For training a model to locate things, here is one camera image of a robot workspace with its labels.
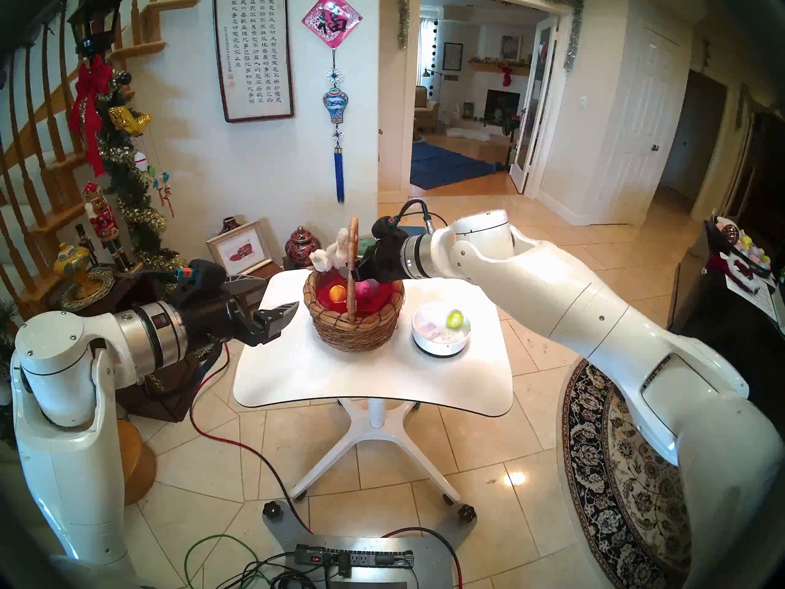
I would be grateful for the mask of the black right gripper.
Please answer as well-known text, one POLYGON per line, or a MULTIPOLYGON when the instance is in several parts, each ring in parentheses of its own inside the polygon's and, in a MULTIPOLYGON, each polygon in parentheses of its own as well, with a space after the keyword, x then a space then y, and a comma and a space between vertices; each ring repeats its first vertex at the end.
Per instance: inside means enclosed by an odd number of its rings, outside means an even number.
POLYGON ((392 233, 387 237, 378 238, 366 254, 355 261, 356 283, 368 286, 376 283, 391 283, 408 278, 402 264, 401 250, 408 238, 407 233, 392 233))

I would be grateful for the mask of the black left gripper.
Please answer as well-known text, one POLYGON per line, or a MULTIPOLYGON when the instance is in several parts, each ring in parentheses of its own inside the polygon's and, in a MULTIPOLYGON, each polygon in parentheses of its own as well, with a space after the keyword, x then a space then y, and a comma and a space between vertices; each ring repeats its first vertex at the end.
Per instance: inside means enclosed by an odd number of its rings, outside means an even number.
POLYGON ((279 337, 297 313, 299 302, 284 303, 269 310, 250 310, 235 295, 265 290, 265 278, 229 275, 224 291, 202 293, 180 290, 180 318, 185 328, 185 352, 196 352, 215 343, 237 339, 255 347, 279 337))

